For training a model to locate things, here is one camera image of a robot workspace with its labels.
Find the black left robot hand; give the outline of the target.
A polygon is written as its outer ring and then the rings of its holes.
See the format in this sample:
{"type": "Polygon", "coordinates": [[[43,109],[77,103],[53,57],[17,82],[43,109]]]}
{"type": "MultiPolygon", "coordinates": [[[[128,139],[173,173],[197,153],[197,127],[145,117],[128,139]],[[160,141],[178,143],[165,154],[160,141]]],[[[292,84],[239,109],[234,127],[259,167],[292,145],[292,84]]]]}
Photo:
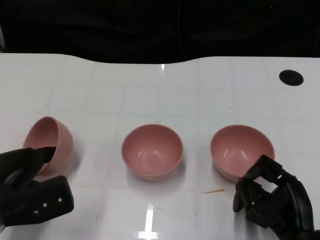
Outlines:
{"type": "Polygon", "coordinates": [[[55,146],[21,148],[0,154],[0,194],[12,194],[36,186],[41,168],[50,163],[55,146]]]}

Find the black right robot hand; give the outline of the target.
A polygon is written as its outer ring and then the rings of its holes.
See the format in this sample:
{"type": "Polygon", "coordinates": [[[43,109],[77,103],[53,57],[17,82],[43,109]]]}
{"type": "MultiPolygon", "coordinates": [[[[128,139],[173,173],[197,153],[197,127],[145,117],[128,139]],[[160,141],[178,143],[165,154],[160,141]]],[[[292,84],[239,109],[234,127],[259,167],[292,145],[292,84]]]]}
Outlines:
{"type": "Polygon", "coordinates": [[[266,155],[235,185],[233,211],[245,210],[245,218],[270,228],[280,240],[318,240],[313,208],[303,184],[266,155]]]}

